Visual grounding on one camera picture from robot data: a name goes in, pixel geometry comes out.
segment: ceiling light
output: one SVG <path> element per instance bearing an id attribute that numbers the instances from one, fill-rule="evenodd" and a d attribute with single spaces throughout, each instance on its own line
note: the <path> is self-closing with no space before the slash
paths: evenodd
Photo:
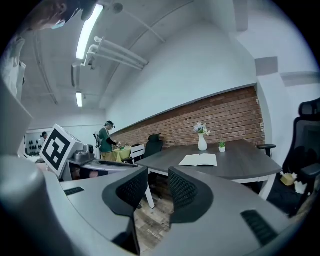
<path id="1" fill-rule="evenodd" d="M 76 103 L 78 104 L 78 107 L 82 108 L 82 93 L 78 91 L 75 94 L 75 96 L 76 96 Z"/>
<path id="2" fill-rule="evenodd" d="M 94 8 L 93 14 L 90 17 L 90 19 L 88 19 L 82 28 L 81 31 L 81 35 L 79 38 L 79 42 L 78 42 L 78 48 L 76 50 L 76 58 L 83 60 L 85 57 L 85 52 L 86 52 L 86 48 L 87 48 L 87 44 L 89 41 L 89 37 L 91 34 L 92 29 L 94 28 L 96 21 L 100 15 L 100 13 L 102 12 L 102 10 L 104 9 L 104 7 L 100 4 L 97 4 Z"/>

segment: brick wall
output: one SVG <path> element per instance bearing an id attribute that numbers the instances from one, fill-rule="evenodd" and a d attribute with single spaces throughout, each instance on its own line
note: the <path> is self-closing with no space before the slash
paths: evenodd
<path id="1" fill-rule="evenodd" d="M 265 143 L 264 123 L 253 87 L 226 92 L 157 115 L 115 132 L 111 137 L 122 142 L 146 144 L 151 134 L 161 133 L 163 147 L 197 145 L 193 131 L 197 122 L 206 123 L 208 144 L 246 140 L 254 145 Z"/>

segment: open notebook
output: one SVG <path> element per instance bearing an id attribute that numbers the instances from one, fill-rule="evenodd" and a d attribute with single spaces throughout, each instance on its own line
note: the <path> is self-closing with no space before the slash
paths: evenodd
<path id="1" fill-rule="evenodd" d="M 186 155 L 179 166 L 218 166 L 215 154 Z"/>

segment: white vase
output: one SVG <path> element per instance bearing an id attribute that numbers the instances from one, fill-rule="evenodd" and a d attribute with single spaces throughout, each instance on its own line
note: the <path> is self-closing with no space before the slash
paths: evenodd
<path id="1" fill-rule="evenodd" d="M 207 150 L 208 146 L 206 143 L 206 140 L 204 138 L 204 134 L 203 133 L 199 133 L 199 143 L 198 143 L 198 148 L 200 151 L 205 151 Z"/>

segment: wooden floor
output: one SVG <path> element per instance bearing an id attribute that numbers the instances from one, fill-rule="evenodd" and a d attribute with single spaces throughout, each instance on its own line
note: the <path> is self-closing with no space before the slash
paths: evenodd
<path id="1" fill-rule="evenodd" d="M 315 192 L 302 205 L 298 214 L 291 219 L 292 222 L 299 222 L 304 219 L 315 201 L 319 191 L 319 185 L 320 182 L 317 182 Z M 136 233 L 140 245 L 140 255 L 142 256 L 151 255 L 154 248 L 170 231 L 169 219 L 174 211 L 174 204 L 168 187 L 168 179 L 158 176 L 155 186 L 156 190 L 160 192 L 163 197 L 159 199 L 157 195 L 152 193 L 155 208 L 151 209 L 147 198 L 143 198 L 140 203 L 142 208 L 134 212 Z"/>

